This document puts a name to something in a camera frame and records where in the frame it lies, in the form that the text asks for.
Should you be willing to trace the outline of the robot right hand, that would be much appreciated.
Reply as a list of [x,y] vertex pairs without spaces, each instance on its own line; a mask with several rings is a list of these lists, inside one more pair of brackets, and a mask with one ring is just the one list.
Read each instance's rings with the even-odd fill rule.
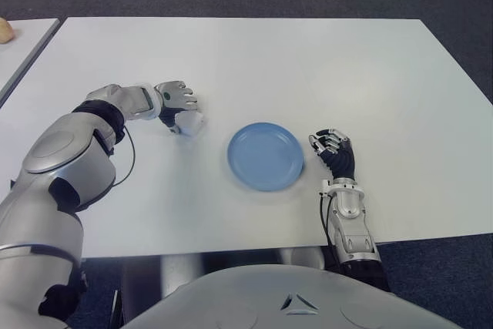
[[350,139],[337,129],[322,129],[308,136],[309,144],[334,179],[355,180],[355,159]]

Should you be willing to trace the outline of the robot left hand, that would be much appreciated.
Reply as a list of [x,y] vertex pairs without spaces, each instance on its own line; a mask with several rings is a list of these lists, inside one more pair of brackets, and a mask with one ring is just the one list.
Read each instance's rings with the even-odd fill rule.
[[193,90],[183,81],[161,82],[154,89],[161,104],[159,119],[172,133],[182,134],[182,128],[176,123],[176,116],[181,112],[198,111],[198,101]]

